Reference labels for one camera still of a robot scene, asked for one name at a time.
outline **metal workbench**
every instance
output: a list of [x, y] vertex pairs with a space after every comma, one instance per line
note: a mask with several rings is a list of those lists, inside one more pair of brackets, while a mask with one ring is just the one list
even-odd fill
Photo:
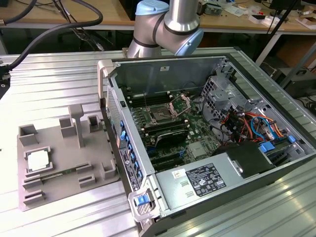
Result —
[[[234, 48], [199, 49], [195, 54], [230, 53], [313, 136], [316, 121], [302, 114], [290, 97]], [[0, 100], [0, 236], [138, 236], [121, 181], [26, 212], [18, 206], [17, 128], [57, 126], [69, 104], [82, 103], [85, 116], [98, 114], [97, 70], [100, 59], [121, 58], [120, 51], [30, 55], [12, 72], [11, 88]], [[10, 63], [16, 56], [2, 56]], [[239, 84], [251, 96], [256, 92]], [[205, 213], [162, 234], [187, 236], [316, 236], [316, 159], [274, 184]]]

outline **circuit board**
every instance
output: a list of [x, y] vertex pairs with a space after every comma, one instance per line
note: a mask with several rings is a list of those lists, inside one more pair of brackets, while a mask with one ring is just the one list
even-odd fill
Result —
[[[187, 97], [184, 98], [186, 99], [185, 101], [181, 98], [181, 95], [180, 93], [171, 95], [172, 98], [176, 98], [172, 101], [172, 107], [174, 113], [178, 114], [178, 116], [175, 116], [170, 111], [170, 103], [130, 108], [149, 158], [154, 168], [158, 171], [210, 157], [220, 146], [216, 135], [210, 130], [209, 124], [202, 117], [195, 103], [187, 100]], [[151, 136], [142, 133], [144, 128], [177, 121], [187, 122], [185, 130], [188, 131], [188, 135], [185, 137], [185, 140], [175, 145], [170, 144], [163, 148], [157, 148], [151, 144]]]

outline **desk clutter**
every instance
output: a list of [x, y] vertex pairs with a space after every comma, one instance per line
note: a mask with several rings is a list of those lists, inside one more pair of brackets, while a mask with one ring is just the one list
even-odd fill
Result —
[[[274, 11], [271, 11], [269, 15], [265, 15], [262, 11], [261, 5], [263, 7], [273, 9]], [[250, 1], [240, 1], [238, 3], [233, 0], [199, 0], [197, 14], [223, 16], [223, 12], [228, 12], [237, 17], [248, 15], [248, 19], [252, 23], [263, 24], [266, 27], [273, 28], [282, 18], [282, 11], [286, 10], [288, 5], [289, 3], [284, 4], [281, 0], [274, 0], [273, 2], [269, 0], [256, 0], [253, 3], [250, 3]], [[301, 23], [310, 30], [316, 30], [316, 6], [304, 6], [299, 2], [293, 7], [293, 10], [298, 12], [298, 17], [295, 19], [297, 22]]]

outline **black cable hose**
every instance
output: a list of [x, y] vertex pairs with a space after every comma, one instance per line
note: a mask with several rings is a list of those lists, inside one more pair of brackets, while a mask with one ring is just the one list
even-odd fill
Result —
[[89, 26], [95, 26], [98, 25], [102, 22], [103, 20], [103, 15], [102, 13], [96, 9], [94, 6], [82, 1], [82, 0], [72, 0], [76, 3], [79, 3], [87, 8], [89, 8], [90, 10], [94, 11], [97, 15], [98, 15], [98, 19], [93, 20], [93, 21], [86, 21], [86, 22], [73, 22], [73, 23], [67, 23], [67, 24], [63, 24], [60, 26], [56, 26], [54, 28], [51, 28], [47, 31], [45, 31], [44, 33], [42, 33], [41, 35], [39, 35], [38, 37], [36, 37], [27, 47], [26, 49], [24, 49], [23, 53], [21, 53], [21, 55], [10, 65], [7, 65], [7, 69], [9, 71], [12, 71], [14, 68], [16, 68], [25, 58], [26, 56], [30, 53], [30, 51], [40, 42], [42, 41], [44, 38], [52, 35], [53, 33], [56, 32], [61, 32], [61, 31], [65, 31], [71, 28], [80, 28], [80, 27], [89, 27]]
[[300, 0], [293, 0], [290, 7], [286, 10], [286, 12], [284, 13], [284, 15], [281, 17], [280, 21], [277, 23], [277, 25], [275, 26], [275, 28], [273, 29], [273, 31], [271, 32], [271, 34], [269, 34], [269, 37], [265, 43], [265, 45], [263, 47], [260, 48], [260, 50], [257, 51], [257, 53], [254, 55], [254, 57], [252, 58], [252, 60], [254, 62], [256, 62], [256, 60], [259, 58], [261, 52], [266, 48], [266, 46], [268, 45], [268, 43], [270, 42], [270, 40], [272, 39], [272, 37], [276, 34], [276, 32], [278, 31], [278, 29], [280, 28], [280, 26], [282, 25], [283, 21], [286, 20], [287, 16], [290, 14], [291, 10], [294, 8], [295, 4], [298, 3], [298, 1]]
[[32, 0], [30, 2], [30, 4], [24, 9], [24, 11], [22, 11], [19, 15], [14, 16], [14, 17], [7, 19], [7, 20], [3, 20], [4, 24], [5, 25], [10, 24], [10, 23], [16, 22], [16, 21], [20, 20], [21, 18], [25, 17], [33, 9], [36, 2], [37, 2], [37, 0]]

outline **workbench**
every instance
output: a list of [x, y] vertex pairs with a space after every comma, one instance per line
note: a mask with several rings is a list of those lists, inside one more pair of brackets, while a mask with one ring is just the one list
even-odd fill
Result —
[[[41, 3], [47, 3], [47, 0], [42, 0]], [[89, 0], [90, 4], [95, 6], [103, 13], [103, 22], [98, 26], [93, 26], [88, 29], [94, 30], [134, 30], [134, 21], [129, 20], [119, 0]], [[72, 2], [71, 0], [64, 0], [64, 6], [68, 11], [78, 20], [87, 21], [92, 20], [96, 16], [89, 9]], [[269, 15], [271, 10], [261, 3], [254, 0], [249, 0], [243, 3], [246, 6], [260, 6], [263, 13]], [[25, 5], [11, 0], [8, 7], [0, 8], [0, 16], [3, 19], [10, 18], [19, 14], [25, 9]], [[281, 35], [316, 35], [316, 31], [309, 30], [295, 19], [298, 17], [296, 12], [291, 12], [289, 21], [283, 23], [279, 31], [273, 36], [270, 43], [266, 46], [256, 63], [261, 62], [266, 58], [273, 46], [276, 44]], [[50, 29], [66, 21], [60, 16], [54, 7], [34, 7], [32, 11], [16, 23], [12, 23], [7, 27], [10, 28], [38, 28]], [[254, 24], [248, 20], [248, 15], [237, 17], [226, 11], [223, 11], [222, 16], [203, 15], [200, 18], [200, 27], [205, 32], [218, 32], [218, 33], [248, 33], [248, 34], [266, 34], [268, 27], [262, 24]], [[5, 47], [1, 44], [0, 39], [0, 54], [5, 54]]]
[[[194, 54], [228, 53], [314, 137], [316, 120], [302, 114], [290, 96], [242, 52], [232, 47], [198, 49]], [[0, 56], [11, 63], [17, 55]], [[67, 106], [82, 103], [87, 116], [101, 111], [97, 94], [97, 62], [122, 58], [121, 51], [31, 54], [13, 72], [11, 88], [0, 100], [0, 235], [136, 237], [121, 181], [21, 212], [17, 192], [18, 126], [33, 123], [36, 129], [59, 125]], [[249, 84], [239, 86], [248, 95]], [[275, 183], [168, 230], [161, 237], [204, 236], [315, 236], [316, 159]]]

